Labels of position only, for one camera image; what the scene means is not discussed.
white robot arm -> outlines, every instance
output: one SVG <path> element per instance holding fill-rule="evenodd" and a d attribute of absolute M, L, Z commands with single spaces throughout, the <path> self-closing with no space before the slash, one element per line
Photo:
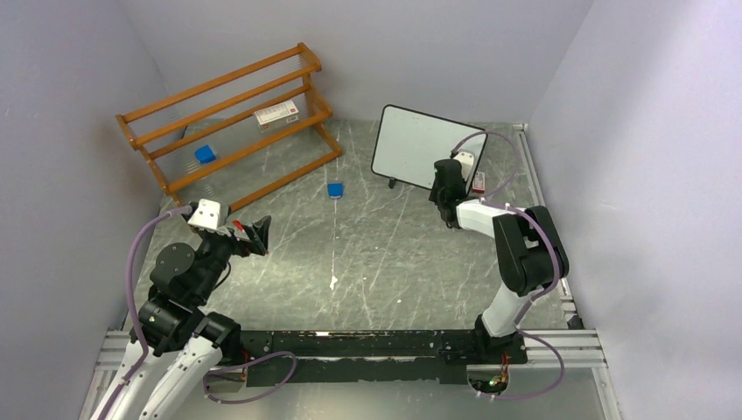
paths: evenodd
<path fill-rule="evenodd" d="M 199 306 L 210 297 L 231 256 L 264 256 L 270 217 L 226 227 L 228 207 L 202 199 L 188 224 L 202 239 L 198 249 L 173 243 L 157 256 L 150 299 L 140 308 L 148 349 L 132 332 L 116 376 L 94 420 L 167 420 L 204 375 L 220 361 L 242 361 L 240 325 Z"/>
<path fill-rule="evenodd" d="M 506 337 L 515 332 L 515 321 L 523 305 L 551 283 L 554 271 L 547 245 L 527 221 L 515 212 L 486 206 L 482 199 L 467 197 L 469 170 L 463 161 L 466 159 L 454 156 L 435 163 L 430 201 L 436 203 L 449 228 L 472 230 L 495 240 L 502 284 L 492 304 L 482 313 L 481 323 L 490 337 Z M 569 263 L 548 210 L 543 206 L 519 210 L 529 214 L 546 231 L 559 260 L 560 277 L 566 276 Z"/>

blue block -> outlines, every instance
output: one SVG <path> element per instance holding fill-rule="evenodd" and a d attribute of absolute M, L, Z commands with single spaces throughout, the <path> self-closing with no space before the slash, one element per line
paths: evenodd
<path fill-rule="evenodd" d="M 330 182 L 327 184 L 327 193 L 330 194 L 331 199 L 339 199 L 343 196 L 343 183 L 342 182 Z"/>
<path fill-rule="evenodd" d="M 216 160 L 216 152 L 214 152 L 214 150 L 208 144 L 206 146 L 199 147 L 194 155 L 196 156 L 196 159 L 199 160 L 199 163 L 201 163 L 202 165 Z"/>

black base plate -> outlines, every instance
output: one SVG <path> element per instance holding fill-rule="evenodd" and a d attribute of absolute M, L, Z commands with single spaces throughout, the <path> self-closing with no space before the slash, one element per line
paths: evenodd
<path fill-rule="evenodd" d="M 524 364 L 528 356 L 523 337 L 501 339 L 481 330 L 393 331 L 242 331 L 241 341 L 250 357 L 278 351 L 299 357 L 292 383 L 439 380 L 467 384 L 466 366 Z M 247 384 L 269 386 L 280 382 L 291 368 L 288 358 L 251 367 Z"/>

white label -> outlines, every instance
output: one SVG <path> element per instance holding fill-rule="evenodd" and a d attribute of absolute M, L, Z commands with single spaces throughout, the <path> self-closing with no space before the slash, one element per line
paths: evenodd
<path fill-rule="evenodd" d="M 472 191 L 475 193 L 483 194 L 485 192 L 485 173 L 477 171 L 474 174 L 474 181 L 472 182 Z"/>
<path fill-rule="evenodd" d="M 255 118 L 260 125 L 273 122 L 286 116 L 298 114 L 297 106 L 294 101 L 281 102 L 278 105 L 267 107 L 255 112 Z"/>

whiteboard frame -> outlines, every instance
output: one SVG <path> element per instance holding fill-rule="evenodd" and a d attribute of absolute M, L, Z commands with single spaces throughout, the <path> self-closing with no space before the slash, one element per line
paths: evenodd
<path fill-rule="evenodd" d="M 386 105 L 384 107 L 384 109 L 381 111 L 381 120 L 379 121 L 379 129 L 376 131 L 376 142 L 374 143 L 374 155 L 371 157 L 371 172 L 374 175 L 378 175 L 380 177 L 384 177 L 386 179 L 389 179 L 390 181 L 393 180 L 395 182 L 402 182 L 404 184 L 407 184 L 407 185 L 410 185 L 410 186 L 416 186 L 418 188 L 423 188 L 424 190 L 428 190 L 428 191 L 430 190 L 430 188 L 427 187 L 427 186 L 418 185 L 418 184 L 415 184 L 413 182 L 409 182 L 409 181 L 406 181 L 404 179 L 392 177 L 392 176 L 389 176 L 389 175 L 386 175 L 386 174 L 383 174 L 383 173 L 380 173 L 380 172 L 377 172 L 377 171 L 374 170 L 374 162 L 376 161 L 376 151 L 378 150 L 378 147 L 379 147 L 379 136 L 382 133 L 382 126 L 384 124 L 384 114 L 386 113 L 387 108 L 401 109 L 403 111 L 408 111 L 408 112 L 411 112 L 411 113 L 414 113 L 414 114 L 419 114 L 421 116 L 427 116 L 429 118 L 435 118 L 437 120 L 446 121 L 447 123 L 453 123 L 453 124 L 456 124 L 456 125 L 460 125 L 462 127 L 468 127 L 468 128 L 471 128 L 471 129 L 476 129 L 478 131 L 485 131 L 485 129 L 483 129 L 481 127 L 477 127 L 476 125 L 471 125 L 471 124 L 467 124 L 467 123 L 464 123 L 464 122 L 454 121 L 454 120 L 451 120 L 451 119 L 448 119 L 448 118 L 443 118 L 442 116 L 427 114 L 425 112 L 417 111 L 415 109 L 400 107 L 400 106 L 394 105 L 392 103 L 390 103 L 390 104 L 388 104 L 388 105 Z M 484 150 L 487 147 L 487 139 L 489 138 L 489 135 L 483 135 L 483 136 L 484 136 L 485 139 L 482 142 L 482 150 L 479 153 L 479 155 L 477 156 L 477 161 L 474 163 L 474 167 L 472 168 L 471 174 L 470 174 L 469 179 L 467 180 L 467 183 L 466 183 L 466 193 L 467 194 L 469 194 L 469 193 L 472 192 L 472 185 L 473 185 L 473 182 L 472 181 L 474 179 L 474 174 L 476 173 L 476 171 L 480 167 L 480 162 L 482 160 L 482 156 L 484 155 Z M 453 147 L 456 145 L 456 143 L 453 143 L 451 145 L 451 149 L 453 149 Z M 441 157 L 441 159 L 445 159 L 445 158 L 448 158 L 448 157 L 449 157 L 449 155 L 446 155 L 444 157 Z M 434 162 L 431 162 L 430 163 L 430 173 L 431 174 L 433 173 L 433 164 L 434 164 Z M 389 188 L 392 188 L 393 185 L 394 184 L 390 182 L 389 183 Z"/>

